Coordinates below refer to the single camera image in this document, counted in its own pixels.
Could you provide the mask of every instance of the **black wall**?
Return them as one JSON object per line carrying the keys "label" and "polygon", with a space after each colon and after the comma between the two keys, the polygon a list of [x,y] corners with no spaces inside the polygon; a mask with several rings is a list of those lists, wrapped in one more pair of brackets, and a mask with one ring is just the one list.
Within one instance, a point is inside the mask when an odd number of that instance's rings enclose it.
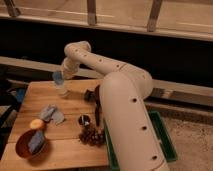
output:
{"label": "black wall", "polygon": [[64,46],[82,40],[155,79],[213,87],[213,42],[0,19],[0,56],[60,64]]}

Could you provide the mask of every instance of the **dark object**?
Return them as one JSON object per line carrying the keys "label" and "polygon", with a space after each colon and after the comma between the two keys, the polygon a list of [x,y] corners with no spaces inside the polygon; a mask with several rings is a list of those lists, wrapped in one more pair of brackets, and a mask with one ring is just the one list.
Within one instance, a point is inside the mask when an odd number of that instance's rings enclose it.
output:
{"label": "dark object", "polygon": [[96,126],[100,126],[100,103],[97,102],[95,107],[95,123]]}
{"label": "dark object", "polygon": [[95,107],[95,122],[96,126],[100,126],[100,108],[101,108],[101,103],[100,103],[100,96],[99,96],[99,89],[100,85],[98,85],[94,92],[90,90],[86,90],[84,94],[84,100],[87,102],[94,101],[96,103]]}
{"label": "dark object", "polygon": [[86,92],[84,93],[84,100],[89,102],[92,99],[93,99],[93,91],[86,90]]}
{"label": "dark object", "polygon": [[[155,133],[159,139],[161,149],[163,151],[163,154],[166,158],[167,162],[172,162],[177,160],[177,153],[175,151],[175,148],[172,145],[172,141],[169,137],[169,134],[166,130],[166,127],[164,126],[163,121],[161,120],[160,114],[157,111],[151,111],[149,112],[149,117],[152,121],[152,125],[154,127]],[[106,137],[106,144],[107,144],[107,150],[108,150],[108,159],[111,170],[119,170],[118,161],[113,149],[113,145],[110,139],[109,131],[107,129],[107,125],[104,122],[104,130],[105,130],[105,137]]]}
{"label": "dark object", "polygon": [[78,118],[78,123],[82,126],[88,126],[90,125],[90,117],[88,115],[81,115]]}
{"label": "dark object", "polygon": [[105,143],[105,132],[104,130],[97,130],[93,125],[90,125],[82,129],[79,139],[84,144],[101,146]]}
{"label": "dark object", "polygon": [[101,103],[100,103],[100,95],[99,95],[99,89],[100,85],[96,86],[95,91],[94,91],[94,98],[95,98],[95,123],[96,126],[100,126],[100,108],[101,108]]}

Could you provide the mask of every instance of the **green crate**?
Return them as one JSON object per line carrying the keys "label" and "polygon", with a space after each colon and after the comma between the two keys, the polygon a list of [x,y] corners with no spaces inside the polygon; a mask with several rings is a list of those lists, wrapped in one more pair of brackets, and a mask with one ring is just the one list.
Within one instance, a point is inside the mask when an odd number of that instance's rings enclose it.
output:
{"label": "green crate", "polygon": [[[154,127],[155,133],[160,140],[160,146],[163,151],[163,154],[167,160],[167,162],[172,162],[177,160],[177,153],[175,148],[172,144],[172,141],[169,137],[169,134],[166,130],[166,127],[160,117],[159,112],[151,111],[149,112],[149,117],[152,121],[152,125]],[[106,123],[104,122],[104,129],[105,129],[105,136],[106,136],[106,144],[107,144],[107,151],[108,151],[108,159],[110,169],[113,171],[119,171],[118,161],[113,149],[113,145],[110,139],[109,131],[107,129]]]}

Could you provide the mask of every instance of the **wooden bowl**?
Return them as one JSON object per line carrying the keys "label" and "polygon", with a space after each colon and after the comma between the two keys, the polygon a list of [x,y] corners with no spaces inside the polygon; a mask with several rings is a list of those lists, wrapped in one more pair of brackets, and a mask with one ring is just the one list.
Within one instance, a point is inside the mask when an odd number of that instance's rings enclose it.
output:
{"label": "wooden bowl", "polygon": [[45,143],[42,145],[42,147],[40,148],[40,150],[38,150],[37,153],[31,154],[29,151],[28,143],[30,142],[31,138],[36,133],[36,131],[37,130],[29,130],[20,136],[20,138],[16,143],[16,153],[18,154],[18,156],[25,159],[29,159],[42,151]]}

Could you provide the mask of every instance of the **clear plastic cup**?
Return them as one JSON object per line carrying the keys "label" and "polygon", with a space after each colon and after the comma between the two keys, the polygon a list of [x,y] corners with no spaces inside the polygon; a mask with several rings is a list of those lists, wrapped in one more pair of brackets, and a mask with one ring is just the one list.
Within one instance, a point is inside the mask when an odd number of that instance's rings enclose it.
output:
{"label": "clear plastic cup", "polygon": [[55,88],[57,89],[59,96],[66,97],[68,95],[68,90],[64,84],[64,79],[61,71],[53,72],[52,78],[54,80]]}

